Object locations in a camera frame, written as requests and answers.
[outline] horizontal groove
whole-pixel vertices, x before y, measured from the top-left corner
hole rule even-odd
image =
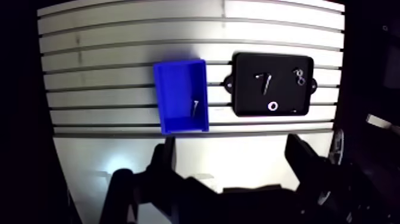
[[[319,7],[319,6],[316,6],[316,5],[307,5],[307,4],[297,3],[297,2],[286,2],[286,1],[278,1],[278,0],[241,0],[241,1],[246,1],[246,2],[267,2],[267,3],[281,4],[281,5],[296,6],[296,7],[301,7],[301,8],[309,8],[309,9],[312,9],[312,10],[325,11],[327,13],[335,13],[335,14],[341,14],[342,13],[342,11],[339,11],[339,10],[333,10],[333,9],[330,9],[330,8],[323,8],[323,7]]]
[[[141,85],[118,85],[118,86],[88,86],[88,87],[72,87],[61,89],[47,89],[47,92],[79,92],[90,90],[106,90],[106,89],[131,89],[131,88],[154,88],[154,84],[141,84]]]
[[[242,122],[242,123],[210,123],[210,126],[247,126],[247,125],[294,125],[294,124],[310,124],[310,123],[330,123],[333,119],[326,120],[302,120],[287,122]],[[160,124],[54,124],[53,127],[161,127]]]
[[[318,88],[340,88],[340,85],[318,85]]]
[[[310,106],[334,106],[335,102],[312,102]],[[226,104],[208,104],[208,107],[231,107],[232,103]],[[129,108],[158,108],[156,104],[146,105],[102,105],[102,106],[78,106],[78,107],[49,107],[50,110],[113,110],[113,109],[129,109]]]
[[[329,31],[329,32],[334,32],[334,33],[341,32],[341,30],[339,30],[339,29],[334,29],[334,28],[329,28],[329,27],[324,27],[324,26],[316,26],[316,25],[309,25],[309,24],[304,24],[304,23],[293,23],[293,22],[277,21],[277,20],[263,20],[263,19],[259,19],[259,18],[178,17],[178,18],[151,18],[151,19],[145,19],[145,20],[129,20],[129,21],[118,21],[118,22],[112,22],[112,23],[88,25],[88,26],[83,26],[83,27],[70,28],[70,29],[65,29],[65,30],[44,33],[39,36],[47,37],[47,36],[60,35],[60,34],[64,34],[64,33],[92,30],[92,29],[112,27],[112,26],[124,26],[124,25],[145,24],[145,23],[167,23],[167,22],[180,22],[180,21],[219,21],[219,22],[241,22],[241,23],[265,23],[265,24],[276,24],[276,25],[283,25],[283,26],[295,26],[295,27],[303,27],[303,28],[310,28],[310,29],[316,29],[316,30],[324,30],[324,31]]]
[[[221,82],[209,82],[208,87],[224,86]],[[339,85],[318,85],[318,88],[339,88]],[[53,92],[81,92],[93,90],[113,90],[113,89],[134,89],[134,88],[155,88],[155,84],[142,84],[142,85],[117,85],[117,86],[88,86],[88,87],[75,87],[75,88],[61,88],[61,89],[47,89],[48,93]]]
[[[242,0],[242,1],[256,2],[257,0]],[[302,8],[310,8],[313,10],[325,11],[327,13],[335,13],[335,14],[343,13],[342,11],[339,11],[339,10],[333,10],[330,8],[318,7],[315,5],[307,5],[307,4],[296,3],[296,2],[271,1],[271,0],[262,0],[262,1],[258,0],[257,2],[268,2],[268,3],[274,3],[274,4],[282,4],[282,5],[290,5],[290,6],[296,6],[296,7],[302,7]],[[93,8],[101,8],[101,7],[114,6],[114,5],[131,4],[131,3],[133,3],[133,0],[120,0],[120,1],[115,1],[115,2],[104,2],[104,3],[95,4],[95,5],[86,5],[86,6],[71,8],[71,9],[62,10],[62,11],[58,11],[58,12],[54,12],[54,13],[48,13],[48,14],[40,15],[39,18],[50,18],[50,17],[54,17],[57,15],[74,13],[74,12],[89,10],[89,9],[93,9]]]
[[[292,46],[297,48],[310,48],[310,49],[319,49],[326,51],[338,51],[340,52],[340,48],[334,48],[331,46],[320,46],[320,45],[311,45],[305,43],[289,43],[289,42],[278,42],[278,41],[249,41],[244,39],[164,39],[158,41],[134,41],[134,42],[123,42],[123,43],[108,43],[102,45],[95,46],[83,46],[79,48],[70,48],[63,49],[57,51],[49,51],[44,53],[44,56],[52,56],[56,54],[65,54],[70,52],[77,51],[91,51],[96,49],[105,49],[105,48],[121,48],[124,46],[141,46],[141,45],[162,45],[162,44],[196,44],[196,43],[232,43],[232,44],[254,44],[254,45],[277,45],[277,46]]]
[[[131,64],[110,64],[106,66],[87,66],[80,68],[72,68],[72,69],[59,69],[52,71],[45,71],[44,74],[61,74],[75,71],[91,71],[91,70],[102,70],[102,69],[123,69],[123,68],[133,68],[133,67],[152,67],[153,64],[159,63],[159,61],[149,62],[149,63],[131,63]],[[207,65],[209,66],[225,66],[232,65],[231,61],[207,61]],[[341,67],[336,66],[320,66],[315,65],[315,69],[329,69],[329,70],[341,70]]]
[[[244,136],[270,136],[270,135],[287,135],[290,133],[308,134],[308,133],[330,133],[332,129],[313,129],[313,130],[281,130],[281,131],[267,131],[267,132],[219,132],[219,133],[177,133],[174,135],[177,138],[225,138],[225,137],[244,137]],[[110,133],[96,133],[96,134],[83,134],[83,133],[56,133],[54,138],[165,138],[166,135],[161,133],[129,133],[129,134],[110,134]]]

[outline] dark background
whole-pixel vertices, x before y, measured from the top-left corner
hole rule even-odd
[[[2,3],[2,223],[78,222],[52,141],[37,35],[38,8],[65,2]],[[355,160],[400,211],[400,138],[366,124],[368,113],[400,124],[400,93],[383,86],[396,54],[396,1],[346,1],[345,50],[335,126]]]

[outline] white slatwall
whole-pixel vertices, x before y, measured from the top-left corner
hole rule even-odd
[[[286,134],[304,133],[301,138],[325,156],[332,139],[342,12],[343,5],[320,0],[77,0],[43,8],[37,12],[39,42],[54,131],[115,138],[160,133],[152,63],[202,58],[208,64],[210,133],[243,137],[196,132],[179,138],[177,172],[208,173],[225,187],[280,183],[295,189],[298,181],[283,156]],[[236,117],[227,105],[230,95],[218,84],[240,51],[312,57],[318,89],[310,112]],[[142,171],[163,140],[54,141],[79,215],[91,224],[98,223],[110,174],[123,167]],[[139,222],[165,219],[147,205],[140,207]]]

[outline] metal nail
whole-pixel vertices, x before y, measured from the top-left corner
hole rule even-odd
[[[262,92],[262,94],[264,96],[267,94],[267,90],[268,90],[268,86],[270,85],[271,78],[272,78],[272,75],[268,74],[267,81],[264,84],[264,92]]]
[[[197,105],[199,104],[199,101],[197,101],[197,100],[194,100],[193,102],[194,102],[194,105],[193,105],[193,110],[192,110],[192,117],[195,116]]]

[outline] blue bin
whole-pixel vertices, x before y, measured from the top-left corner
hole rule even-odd
[[[153,69],[162,134],[209,131],[205,61],[162,62]]]

